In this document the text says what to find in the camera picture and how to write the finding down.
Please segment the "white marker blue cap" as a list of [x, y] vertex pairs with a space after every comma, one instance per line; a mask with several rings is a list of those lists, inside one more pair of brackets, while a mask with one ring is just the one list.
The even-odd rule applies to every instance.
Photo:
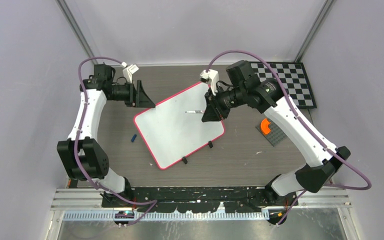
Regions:
[[187, 113], [187, 114], [204, 114], [205, 110], [188, 110], [188, 111], [185, 111], [185, 113]]

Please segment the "white whiteboard pink rim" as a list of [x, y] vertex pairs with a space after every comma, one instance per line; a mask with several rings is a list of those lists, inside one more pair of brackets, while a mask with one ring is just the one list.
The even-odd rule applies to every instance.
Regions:
[[225, 133], [222, 121], [202, 122], [202, 114], [185, 113], [205, 109], [208, 89], [205, 83], [195, 83], [134, 116], [133, 123], [159, 169], [170, 168]]

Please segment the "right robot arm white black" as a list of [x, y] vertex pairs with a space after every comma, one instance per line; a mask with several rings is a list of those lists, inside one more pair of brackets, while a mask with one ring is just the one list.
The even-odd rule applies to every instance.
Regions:
[[258, 110], [285, 133], [305, 159], [302, 167], [277, 175], [264, 187], [267, 202], [279, 205], [286, 195], [300, 190], [317, 193], [350, 157], [350, 150], [326, 140], [283, 93], [281, 84], [275, 78], [260, 80], [250, 62], [240, 60], [226, 72], [231, 81], [226, 90], [218, 86], [218, 71], [200, 74], [200, 80], [209, 85], [202, 122], [225, 120], [231, 109], [243, 105]]

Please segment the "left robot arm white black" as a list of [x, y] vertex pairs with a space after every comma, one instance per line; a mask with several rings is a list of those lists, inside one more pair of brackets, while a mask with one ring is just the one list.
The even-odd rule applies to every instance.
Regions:
[[141, 80], [133, 82], [137, 65], [121, 65], [124, 83], [115, 80], [116, 70], [105, 63], [95, 65], [93, 74], [82, 79], [76, 121], [67, 139], [59, 141], [56, 149], [71, 180], [87, 181], [105, 190], [105, 197], [128, 207], [134, 199], [130, 183], [110, 168], [109, 157], [98, 143], [101, 115], [108, 101], [122, 101], [133, 108], [156, 105], [145, 93]]

